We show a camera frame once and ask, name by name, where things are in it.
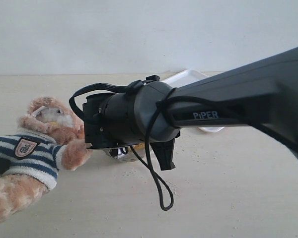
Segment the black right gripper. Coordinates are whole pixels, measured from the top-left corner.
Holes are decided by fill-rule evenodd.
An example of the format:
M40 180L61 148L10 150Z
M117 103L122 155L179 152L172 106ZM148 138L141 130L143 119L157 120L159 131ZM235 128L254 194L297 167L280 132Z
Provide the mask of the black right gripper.
M117 93L99 93L86 97L82 105L84 113L84 139L91 144L90 149L117 149L119 142L106 129L107 120L104 112L108 102ZM176 168L173 162L175 139L150 144L160 166L161 171Z

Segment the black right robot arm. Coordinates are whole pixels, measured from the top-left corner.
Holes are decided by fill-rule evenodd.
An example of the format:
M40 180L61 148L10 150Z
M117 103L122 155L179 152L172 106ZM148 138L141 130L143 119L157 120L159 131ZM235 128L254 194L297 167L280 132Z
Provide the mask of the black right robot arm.
M251 126L298 159L298 47L181 87L138 80L94 88L102 93L83 105L85 140L93 149L148 141L161 169L169 170L180 129Z

